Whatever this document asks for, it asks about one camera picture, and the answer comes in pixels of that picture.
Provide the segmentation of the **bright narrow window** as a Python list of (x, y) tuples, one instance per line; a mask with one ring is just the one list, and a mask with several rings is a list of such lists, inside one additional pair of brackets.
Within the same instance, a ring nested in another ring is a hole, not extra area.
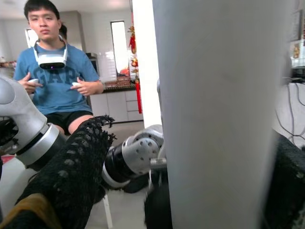
[(111, 30), (116, 71), (117, 73), (121, 73), (128, 65), (124, 21), (112, 21)]

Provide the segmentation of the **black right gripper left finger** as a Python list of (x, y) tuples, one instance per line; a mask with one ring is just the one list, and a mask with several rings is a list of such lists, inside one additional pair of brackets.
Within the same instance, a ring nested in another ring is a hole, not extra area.
[[(105, 195), (102, 165), (115, 135), (103, 127), (113, 121), (102, 115), (83, 122), (26, 185), (15, 205), (41, 193), (52, 204), (62, 229), (85, 229), (93, 205)], [(5, 229), (49, 228), (34, 213), (23, 211)]]

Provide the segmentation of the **red hanging festive decoration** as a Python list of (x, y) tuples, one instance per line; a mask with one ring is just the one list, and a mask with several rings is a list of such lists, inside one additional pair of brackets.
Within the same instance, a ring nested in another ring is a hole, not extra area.
[(141, 88), (140, 88), (140, 80), (139, 80), (137, 46), (136, 46), (133, 12), (131, 12), (131, 23), (132, 24), (128, 30), (128, 32), (130, 33), (129, 48), (131, 49), (132, 52), (131, 66), (133, 67), (132, 73), (135, 73), (135, 89), (136, 89), (138, 111), (140, 114), (142, 114)]

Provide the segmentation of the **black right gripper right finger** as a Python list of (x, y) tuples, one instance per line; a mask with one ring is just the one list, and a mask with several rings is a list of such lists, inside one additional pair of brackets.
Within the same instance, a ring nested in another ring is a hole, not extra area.
[(305, 151), (279, 133), (262, 229), (305, 229)]

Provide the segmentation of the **white plastic table leg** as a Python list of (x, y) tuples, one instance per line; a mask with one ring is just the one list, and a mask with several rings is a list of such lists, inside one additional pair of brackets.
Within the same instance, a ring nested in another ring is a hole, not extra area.
[(259, 229), (292, 0), (152, 0), (174, 229)]

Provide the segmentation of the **person in blue shirt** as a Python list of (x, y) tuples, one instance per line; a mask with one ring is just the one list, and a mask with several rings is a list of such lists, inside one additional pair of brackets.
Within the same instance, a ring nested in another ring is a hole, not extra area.
[[(61, 53), (65, 44), (59, 39), (60, 14), (50, 0), (27, 0), (24, 15), (38, 35), (38, 52)], [(17, 59), (14, 80), (18, 81), (33, 103), (61, 133), (72, 134), (81, 123), (93, 117), (87, 97), (103, 92), (103, 85), (88, 56), (80, 49), (68, 46), (66, 66), (44, 70), (35, 60), (33, 47), (22, 51)], [(38, 79), (39, 83), (28, 80)], [(72, 83), (81, 83), (73, 87)]]

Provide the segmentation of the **white kitchen cabinet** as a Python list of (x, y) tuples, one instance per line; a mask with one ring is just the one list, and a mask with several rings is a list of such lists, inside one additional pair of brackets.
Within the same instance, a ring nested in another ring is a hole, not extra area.
[(95, 94), (90, 102), (94, 116), (109, 115), (117, 123), (143, 120), (135, 90)]

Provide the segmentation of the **white VR headset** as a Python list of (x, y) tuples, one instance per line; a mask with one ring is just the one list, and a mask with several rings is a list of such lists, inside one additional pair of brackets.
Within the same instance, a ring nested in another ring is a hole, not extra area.
[(39, 53), (37, 47), (38, 47), (38, 42), (40, 40), (37, 39), (37, 41), (34, 43), (33, 46), (34, 56), (40, 68), (44, 70), (56, 70), (56, 69), (62, 69), (66, 66), (67, 56), (68, 56), (68, 46), (66, 41), (63, 39), (61, 35), (59, 35), (59, 39), (65, 44), (63, 54), (48, 53), (48, 52)]

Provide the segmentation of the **yellow rubber band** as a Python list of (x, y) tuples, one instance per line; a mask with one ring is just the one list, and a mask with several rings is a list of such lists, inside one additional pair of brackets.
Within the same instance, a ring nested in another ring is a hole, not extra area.
[(49, 229), (62, 229), (52, 204), (41, 193), (30, 194), (19, 201), (0, 223), (0, 229), (5, 229), (23, 211), (34, 213)]

